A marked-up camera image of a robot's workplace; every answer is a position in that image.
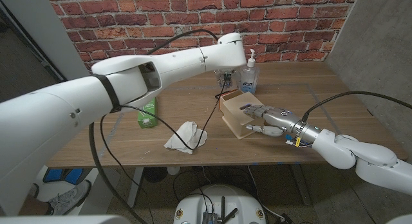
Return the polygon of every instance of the green box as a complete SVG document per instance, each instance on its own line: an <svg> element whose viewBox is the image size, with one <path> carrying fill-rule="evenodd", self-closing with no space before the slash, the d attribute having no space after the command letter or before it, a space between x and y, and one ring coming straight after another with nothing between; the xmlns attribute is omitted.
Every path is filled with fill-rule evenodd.
<svg viewBox="0 0 412 224"><path fill-rule="evenodd" d="M142 109L154 115L157 115L157 99L152 99L148 104L142 107ZM154 127L158 124L157 118L141 111L138 111L137 113L137 122L139 123L141 128Z"/></svg>

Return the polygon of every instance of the red brick wall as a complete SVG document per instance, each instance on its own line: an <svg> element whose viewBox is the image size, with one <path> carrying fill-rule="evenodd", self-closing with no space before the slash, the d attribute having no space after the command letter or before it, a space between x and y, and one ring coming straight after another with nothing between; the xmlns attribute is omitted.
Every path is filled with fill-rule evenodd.
<svg viewBox="0 0 412 224"><path fill-rule="evenodd" d="M144 54L179 33L239 32L256 61L323 61L355 0L50 0L87 67ZM179 39L157 53L207 46L211 36Z"/></svg>

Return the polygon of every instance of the yellow label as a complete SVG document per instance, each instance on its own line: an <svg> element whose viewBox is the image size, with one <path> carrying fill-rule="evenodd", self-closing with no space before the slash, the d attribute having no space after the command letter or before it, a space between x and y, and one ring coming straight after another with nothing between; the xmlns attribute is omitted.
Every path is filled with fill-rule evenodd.
<svg viewBox="0 0 412 224"><path fill-rule="evenodd" d="M297 137L296 138L296 144L295 144L295 146L296 147L299 147L299 144L301 143L301 137Z"/></svg>

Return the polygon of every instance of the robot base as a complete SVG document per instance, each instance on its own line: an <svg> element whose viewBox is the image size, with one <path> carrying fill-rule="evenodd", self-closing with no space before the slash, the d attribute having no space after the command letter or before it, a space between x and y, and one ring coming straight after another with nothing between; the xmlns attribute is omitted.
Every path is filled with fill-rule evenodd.
<svg viewBox="0 0 412 224"><path fill-rule="evenodd" d="M196 189L191 192L193 195L188 195L184 198L176 208L174 213L174 224L218 224L223 218L227 224L245 223L245 224L265 224L266 217L262 206L257 199L249 193L231 186L222 184L206 185L202 188L203 193L208 196L206 199L207 209L210 214L206 214L206 205L202 195L199 195L200 190Z"/></svg>

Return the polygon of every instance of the brown box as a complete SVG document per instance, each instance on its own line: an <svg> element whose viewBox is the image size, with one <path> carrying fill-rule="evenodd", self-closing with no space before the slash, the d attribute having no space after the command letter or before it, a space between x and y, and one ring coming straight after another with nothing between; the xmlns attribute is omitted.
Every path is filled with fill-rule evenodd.
<svg viewBox="0 0 412 224"><path fill-rule="evenodd" d="M263 118L252 118L244 114L240 107L246 104L251 104L252 106L263 105L251 92L243 93L237 90L220 97L220 110L223 112L222 119L240 140L254 133L254 131L247 129L246 125L263 126L265 123Z"/></svg>

